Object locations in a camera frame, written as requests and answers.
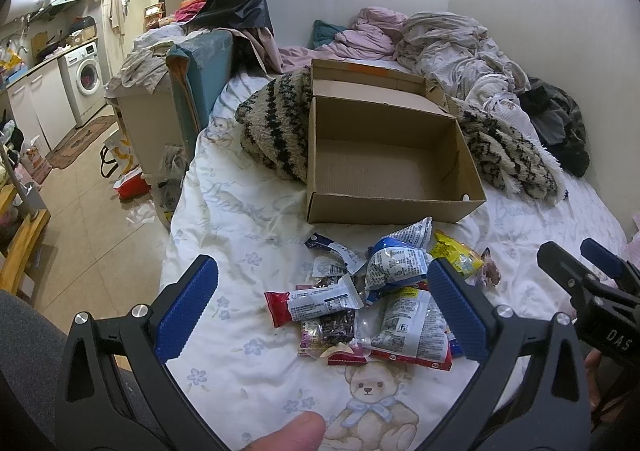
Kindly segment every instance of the washing machine door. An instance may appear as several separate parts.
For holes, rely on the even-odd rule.
[[[76,84],[80,93],[85,96],[90,96],[98,91],[101,83],[98,63],[95,58],[88,57],[80,62],[76,72]]]

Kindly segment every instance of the blue gripper pad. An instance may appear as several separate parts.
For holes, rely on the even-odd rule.
[[[455,276],[460,275],[445,258],[435,259],[427,271],[429,291],[462,347],[465,357],[483,363],[489,357],[487,327],[460,291]],[[486,298],[481,299],[486,301],[488,306],[491,305]]]
[[[218,265],[212,257],[201,254],[180,280],[168,285],[154,301],[152,308],[171,302],[156,328],[154,352],[161,363],[180,355],[217,287]]]
[[[623,273],[624,262],[593,238],[587,238],[582,241],[580,254],[609,277],[619,277]]]

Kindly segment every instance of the doormat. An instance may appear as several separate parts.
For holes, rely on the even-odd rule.
[[[116,116],[100,116],[79,130],[69,132],[60,144],[49,152],[47,161],[52,167],[64,170],[115,122]]]

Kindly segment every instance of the metal screw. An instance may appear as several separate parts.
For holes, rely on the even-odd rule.
[[[571,325],[571,318],[567,316],[564,312],[559,312],[556,316],[556,321],[558,321],[561,325],[567,326]]]
[[[76,317],[74,317],[74,322],[78,323],[79,325],[83,325],[84,323],[87,322],[88,319],[89,319],[89,314],[87,314],[86,312],[80,312],[76,314]]]
[[[133,317],[145,317],[148,312],[149,307],[144,304],[136,305],[131,309],[131,315]]]
[[[511,308],[509,305],[498,305],[495,308],[495,311],[498,313],[498,316],[500,317],[504,317],[504,318],[513,317],[513,308]]]

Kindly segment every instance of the teddy bear print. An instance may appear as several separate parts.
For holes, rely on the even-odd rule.
[[[229,133],[233,121],[222,117],[214,117],[209,123],[209,131],[207,137],[213,144],[219,145],[221,148],[230,148],[234,138]]]
[[[420,418],[395,398],[403,365],[346,367],[352,399],[327,427],[320,451],[405,451]]]

